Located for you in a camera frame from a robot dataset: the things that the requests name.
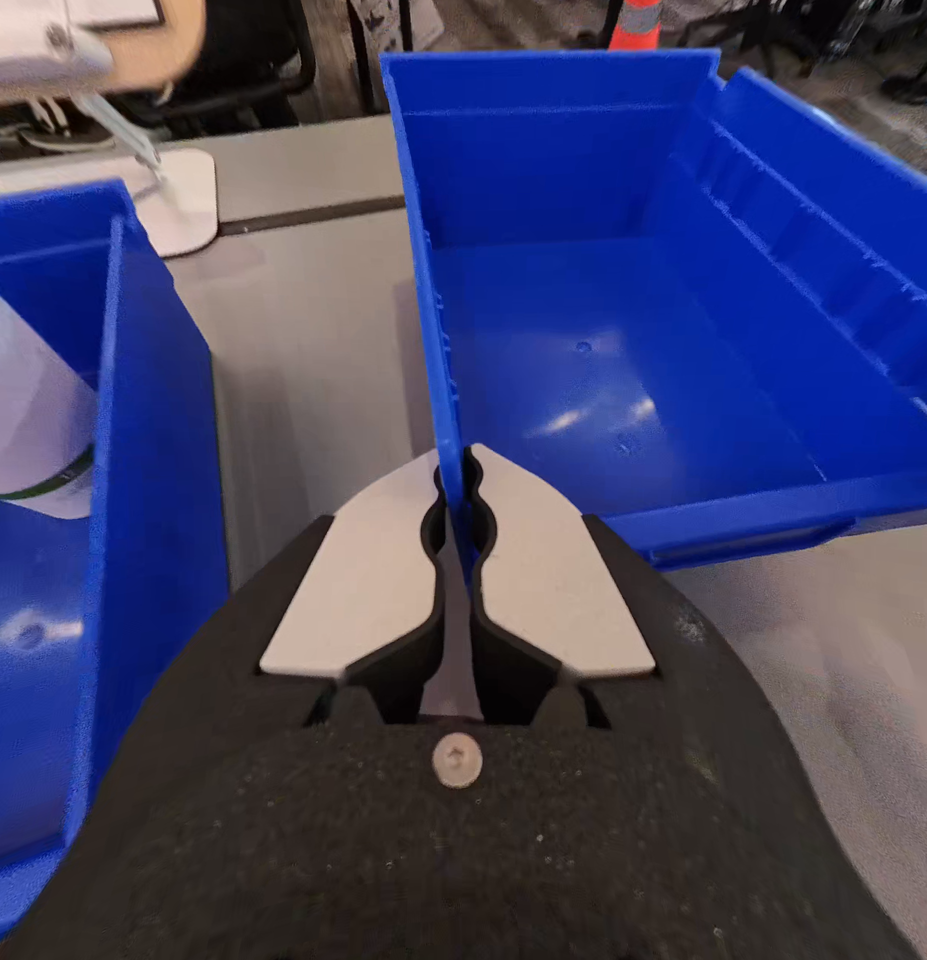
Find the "blue plastic bin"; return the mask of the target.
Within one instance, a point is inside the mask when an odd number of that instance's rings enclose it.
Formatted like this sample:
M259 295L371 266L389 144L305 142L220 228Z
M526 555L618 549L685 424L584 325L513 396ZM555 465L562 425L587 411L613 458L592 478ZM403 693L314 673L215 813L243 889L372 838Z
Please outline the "blue plastic bin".
M0 197L0 295L97 393L89 517L0 502L0 942L229 595L212 362L117 182Z
M711 50L386 54L433 431L658 570L927 523L927 177Z

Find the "black office chair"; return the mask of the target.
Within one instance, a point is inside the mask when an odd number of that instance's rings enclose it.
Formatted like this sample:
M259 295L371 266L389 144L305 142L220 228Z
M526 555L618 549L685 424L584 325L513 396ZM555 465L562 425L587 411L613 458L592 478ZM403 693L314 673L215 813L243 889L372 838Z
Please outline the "black office chair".
M700 32L707 34L713 48L738 39L741 53L759 53L770 80L777 76L774 52L784 49L797 58L798 75L806 79L821 60L825 33L842 5L834 1L725 2L717 12L689 20L673 45L688 48Z
M177 136L223 136L299 125L291 98L317 61L300 1L207 1L203 47L175 87L166 124Z

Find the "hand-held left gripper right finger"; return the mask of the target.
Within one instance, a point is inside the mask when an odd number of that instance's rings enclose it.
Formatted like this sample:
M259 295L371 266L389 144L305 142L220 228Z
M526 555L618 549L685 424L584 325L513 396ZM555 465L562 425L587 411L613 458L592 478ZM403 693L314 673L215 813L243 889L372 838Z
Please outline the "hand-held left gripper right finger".
M483 443L465 450L464 476L483 720L530 724L557 687L652 675L650 647L582 512Z

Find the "stack of white paper cups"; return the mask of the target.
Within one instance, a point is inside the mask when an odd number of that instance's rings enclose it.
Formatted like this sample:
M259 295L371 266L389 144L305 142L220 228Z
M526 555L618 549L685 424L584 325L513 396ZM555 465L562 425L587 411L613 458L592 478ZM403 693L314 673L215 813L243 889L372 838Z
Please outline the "stack of white paper cups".
M97 413L96 391L0 294L0 503L88 518Z

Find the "white instruction sheet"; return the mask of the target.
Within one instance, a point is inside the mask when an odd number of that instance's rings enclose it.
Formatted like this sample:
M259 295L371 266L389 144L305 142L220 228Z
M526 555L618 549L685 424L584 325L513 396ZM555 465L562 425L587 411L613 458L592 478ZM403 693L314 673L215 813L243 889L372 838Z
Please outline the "white instruction sheet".
M165 19L159 1L66 1L65 5L71 22L90 31L158 27Z

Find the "white sign stand base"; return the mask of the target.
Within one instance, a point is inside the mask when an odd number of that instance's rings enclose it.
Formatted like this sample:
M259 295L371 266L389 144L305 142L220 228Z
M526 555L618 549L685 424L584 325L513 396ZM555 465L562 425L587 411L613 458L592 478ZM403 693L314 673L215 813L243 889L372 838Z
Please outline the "white sign stand base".
M207 247L220 225L213 156L193 148L161 154L144 128L100 94L78 94L74 104L102 126L116 146L69 160L0 164L0 196L120 184L160 258L188 256Z

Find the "orange traffic cone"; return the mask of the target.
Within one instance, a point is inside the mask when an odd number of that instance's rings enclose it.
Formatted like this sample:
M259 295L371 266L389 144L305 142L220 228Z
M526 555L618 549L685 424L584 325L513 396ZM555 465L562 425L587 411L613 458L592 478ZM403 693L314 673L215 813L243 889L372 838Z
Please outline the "orange traffic cone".
M661 36L662 1L613 2L615 11L606 48L615 52L658 49Z

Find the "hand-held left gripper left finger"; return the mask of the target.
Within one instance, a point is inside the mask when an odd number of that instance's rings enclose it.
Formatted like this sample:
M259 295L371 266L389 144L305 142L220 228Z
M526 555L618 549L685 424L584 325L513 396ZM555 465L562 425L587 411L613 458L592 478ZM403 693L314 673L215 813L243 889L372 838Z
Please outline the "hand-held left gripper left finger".
M446 495L431 450L329 519L260 673L363 689L385 723L414 724L445 652L445 546Z

